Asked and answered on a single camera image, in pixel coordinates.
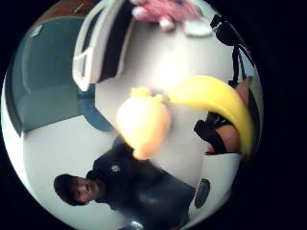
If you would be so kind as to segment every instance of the yellow plush toy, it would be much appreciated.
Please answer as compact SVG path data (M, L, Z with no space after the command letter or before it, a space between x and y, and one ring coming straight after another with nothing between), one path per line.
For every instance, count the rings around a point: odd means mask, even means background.
M132 88L130 98L116 114L118 129L138 160L151 158L162 144L169 129L169 111L159 94L154 97L148 88Z
M216 112L227 118L238 130L242 153L250 154L253 122L239 94L228 84L208 76L195 76L170 88L167 96L168 103ZM139 160L153 156L171 123L163 97L159 94L153 97L148 88L132 88L130 98L117 111L116 120L118 130Z

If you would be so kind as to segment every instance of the teal panel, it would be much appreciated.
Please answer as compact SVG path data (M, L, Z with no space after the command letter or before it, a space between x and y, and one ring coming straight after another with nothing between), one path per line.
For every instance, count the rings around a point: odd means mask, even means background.
M81 115L72 59L83 19L62 17L32 27L16 52L12 93L23 130Z

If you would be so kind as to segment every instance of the toy head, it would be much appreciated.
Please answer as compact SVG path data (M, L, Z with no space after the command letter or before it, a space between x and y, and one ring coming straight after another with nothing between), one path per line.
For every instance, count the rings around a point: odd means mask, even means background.
M138 160L151 158L169 129L170 114L162 101L161 95L152 97L147 88L132 88L117 111L118 129Z

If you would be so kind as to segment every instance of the pink object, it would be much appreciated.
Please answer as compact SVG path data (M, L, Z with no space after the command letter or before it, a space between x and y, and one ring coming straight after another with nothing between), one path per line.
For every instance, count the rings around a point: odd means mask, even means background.
M187 0L130 0L136 5L132 15L138 21L158 22L162 31L171 31L174 21L182 23L188 35L208 35L212 29L201 10Z

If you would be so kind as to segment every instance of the yellow banana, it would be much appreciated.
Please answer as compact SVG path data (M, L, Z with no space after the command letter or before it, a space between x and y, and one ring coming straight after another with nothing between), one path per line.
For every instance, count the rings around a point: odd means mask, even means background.
M195 76L168 90L170 103L184 104L227 118L238 130L243 153L253 145L253 123L239 94L225 82L207 76Z

